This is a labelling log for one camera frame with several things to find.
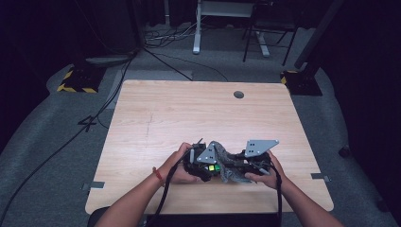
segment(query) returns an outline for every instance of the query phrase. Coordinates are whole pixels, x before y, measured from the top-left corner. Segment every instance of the black chair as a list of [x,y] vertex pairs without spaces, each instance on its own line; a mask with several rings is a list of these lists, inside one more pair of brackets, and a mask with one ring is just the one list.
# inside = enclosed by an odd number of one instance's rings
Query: black chair
[[[285,1],[268,1],[259,0],[253,5],[253,12],[251,15],[251,20],[249,26],[245,29],[242,39],[248,33],[247,45],[245,48],[244,59],[245,62],[248,53],[248,47],[250,44],[250,39],[253,31],[259,32],[272,32],[283,34],[281,38],[277,41],[277,47],[286,47],[287,53],[284,57],[283,65],[286,64],[289,50],[292,47],[295,35],[297,33],[298,27],[296,26],[296,19],[294,11],[288,6]],[[291,41],[288,46],[278,46],[278,44],[283,40],[288,32],[292,32]]]

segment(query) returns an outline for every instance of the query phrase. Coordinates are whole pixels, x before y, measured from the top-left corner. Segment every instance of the gray floor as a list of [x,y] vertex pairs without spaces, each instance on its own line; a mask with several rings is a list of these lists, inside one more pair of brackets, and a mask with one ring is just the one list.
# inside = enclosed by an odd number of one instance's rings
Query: gray floor
[[[294,69],[293,63],[312,32],[300,29],[285,67],[281,65],[286,51],[284,48],[272,47],[271,57],[266,59],[258,46],[251,46],[247,61],[242,62],[245,42],[241,41],[242,31],[238,29],[204,31],[199,55],[192,54],[192,36],[150,51],[213,67],[229,81],[280,82],[280,72]],[[271,35],[266,37],[268,42],[274,38]],[[216,70],[159,57],[178,70],[189,72],[194,80],[224,81]],[[77,133],[80,129],[77,123],[97,113],[119,78],[121,67],[107,70],[98,94],[56,92],[69,65],[48,81],[51,95],[26,118],[0,156],[0,212],[3,212],[10,196],[24,178]],[[141,73],[144,71],[172,72],[150,54],[141,51],[131,63],[129,75],[143,79],[155,79],[157,76],[146,77]],[[375,207],[379,195],[355,160],[339,157],[338,150],[347,144],[345,124],[330,80],[322,70],[316,79],[323,96],[293,96],[292,100],[319,167],[332,180],[327,183],[335,204],[332,214],[346,226],[396,226],[390,213],[381,213]],[[113,108],[105,110],[100,120],[109,125],[112,117]],[[107,131],[99,124],[91,127],[45,164],[17,195],[3,225],[86,226],[89,217],[84,210],[87,192],[81,187],[95,175]],[[283,226],[299,225],[294,214],[283,215]]]

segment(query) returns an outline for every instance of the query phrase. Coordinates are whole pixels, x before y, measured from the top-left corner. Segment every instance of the wooden surface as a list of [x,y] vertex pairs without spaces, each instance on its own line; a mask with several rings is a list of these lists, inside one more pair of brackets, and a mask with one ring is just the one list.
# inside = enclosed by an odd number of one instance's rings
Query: wooden surface
[[[235,91],[244,93],[239,99]],[[220,142],[239,153],[249,139],[277,139],[271,149],[286,174],[326,210],[333,202],[283,84],[126,80],[99,160],[86,211],[109,206],[160,166],[182,142]],[[154,213],[159,189],[146,213]],[[162,214],[272,213],[276,191],[262,183],[172,184]],[[283,211],[291,211],[283,200]]]

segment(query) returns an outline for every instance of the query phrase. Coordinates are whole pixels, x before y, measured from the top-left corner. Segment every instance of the person's right hand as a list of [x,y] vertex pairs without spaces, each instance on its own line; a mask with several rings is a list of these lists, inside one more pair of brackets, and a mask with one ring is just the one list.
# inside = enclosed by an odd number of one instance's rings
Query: person's right hand
[[[283,168],[281,167],[280,163],[278,162],[277,158],[271,153],[270,150],[268,150],[269,156],[271,158],[271,161],[273,162],[274,166],[277,168],[277,171],[279,172],[282,181],[284,181],[287,177],[284,173]],[[277,189],[276,184],[277,184],[277,178],[276,178],[276,173],[273,169],[270,169],[270,175],[263,175],[259,176],[253,173],[245,173],[245,177],[248,178],[251,181],[254,182],[262,182],[266,186]]]

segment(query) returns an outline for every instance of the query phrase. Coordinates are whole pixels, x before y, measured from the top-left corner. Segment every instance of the chair leg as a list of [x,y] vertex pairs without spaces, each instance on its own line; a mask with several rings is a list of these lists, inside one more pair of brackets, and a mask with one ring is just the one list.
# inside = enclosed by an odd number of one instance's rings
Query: chair leg
[[280,39],[277,41],[276,44],[279,44],[283,40],[283,38],[287,35],[287,33],[288,33],[287,31],[284,32],[284,34],[280,37]]
[[245,59],[247,58],[247,53],[248,53],[248,47],[250,45],[250,40],[251,40],[251,32],[252,32],[252,28],[250,27],[248,30],[248,38],[247,38],[247,46],[245,47],[245,53],[244,53],[244,59],[242,60],[243,62],[245,62]]
[[287,61],[287,57],[288,57],[288,54],[289,54],[289,50],[292,47],[292,43],[294,42],[294,38],[295,38],[295,35],[297,34],[297,30],[298,30],[298,28],[295,28],[294,31],[293,31],[293,34],[292,34],[292,37],[291,37],[291,41],[289,42],[289,46],[288,46],[288,50],[287,50],[286,56],[284,57],[284,61],[283,61],[283,64],[282,64],[283,66],[286,65],[286,61]]
[[244,40],[244,38],[245,38],[245,35],[247,34],[247,31],[248,31],[248,27],[247,28],[245,28],[245,31],[244,31],[244,34],[242,34],[242,40]]

